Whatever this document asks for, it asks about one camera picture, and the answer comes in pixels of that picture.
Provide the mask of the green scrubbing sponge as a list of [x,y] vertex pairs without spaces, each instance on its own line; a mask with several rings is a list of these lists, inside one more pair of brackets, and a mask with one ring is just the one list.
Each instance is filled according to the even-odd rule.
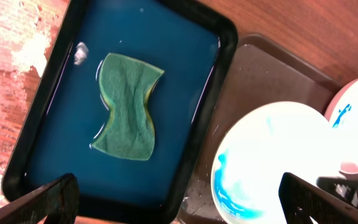
[[141,60],[107,54],[98,83],[109,118],[91,147],[119,159],[150,159],[155,147],[155,128],[148,101],[164,73]]

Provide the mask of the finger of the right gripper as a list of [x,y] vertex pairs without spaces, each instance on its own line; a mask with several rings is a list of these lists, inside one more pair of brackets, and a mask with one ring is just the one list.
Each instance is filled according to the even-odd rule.
[[320,189],[358,209],[358,180],[319,177],[316,184]]

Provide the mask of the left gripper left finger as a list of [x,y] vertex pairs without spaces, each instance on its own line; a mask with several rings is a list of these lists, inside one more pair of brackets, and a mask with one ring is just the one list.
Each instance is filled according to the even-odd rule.
[[65,174],[0,208],[0,224],[74,223],[80,191],[73,174]]

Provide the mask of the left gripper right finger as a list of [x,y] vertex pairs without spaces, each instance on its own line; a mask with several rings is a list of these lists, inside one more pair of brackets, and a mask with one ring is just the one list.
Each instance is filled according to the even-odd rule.
[[283,174],[278,196],[287,223],[358,224],[358,209],[295,174]]

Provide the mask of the white plate blue stain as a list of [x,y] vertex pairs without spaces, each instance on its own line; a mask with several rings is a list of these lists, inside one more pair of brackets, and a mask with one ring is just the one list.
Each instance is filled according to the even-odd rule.
[[311,184],[335,175],[331,127],[302,103],[269,103],[239,119],[226,133],[211,169],[214,204],[226,223],[284,223],[278,189],[285,172]]

